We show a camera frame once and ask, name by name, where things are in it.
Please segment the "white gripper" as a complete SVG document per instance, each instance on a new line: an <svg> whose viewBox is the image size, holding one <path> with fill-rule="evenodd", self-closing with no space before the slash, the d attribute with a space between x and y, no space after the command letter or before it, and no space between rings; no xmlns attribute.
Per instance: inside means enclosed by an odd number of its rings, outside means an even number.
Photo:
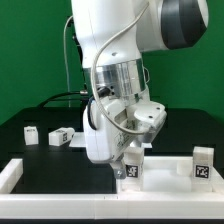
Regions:
<svg viewBox="0 0 224 224"><path fill-rule="evenodd" d="M129 131L142 132L142 135L133 135L119 130L99 111L94 100L84 111L83 129L89 160L93 163L112 163L115 178L125 179L125 163L116 160L131 143L142 146L154 140L165 123L165 107L150 101L147 94L128 107L124 106L121 99L110 100L108 97L104 97L101 103L119 126Z"/></svg>

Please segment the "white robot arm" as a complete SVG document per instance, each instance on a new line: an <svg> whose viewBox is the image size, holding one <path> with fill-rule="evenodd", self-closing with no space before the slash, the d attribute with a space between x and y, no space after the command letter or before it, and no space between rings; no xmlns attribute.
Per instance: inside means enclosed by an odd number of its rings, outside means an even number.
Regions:
<svg viewBox="0 0 224 224"><path fill-rule="evenodd" d="M83 128L89 160L127 176L124 152L150 143L165 107L150 100L142 54L194 46L209 21L206 0L71 0L89 102Z"/></svg>

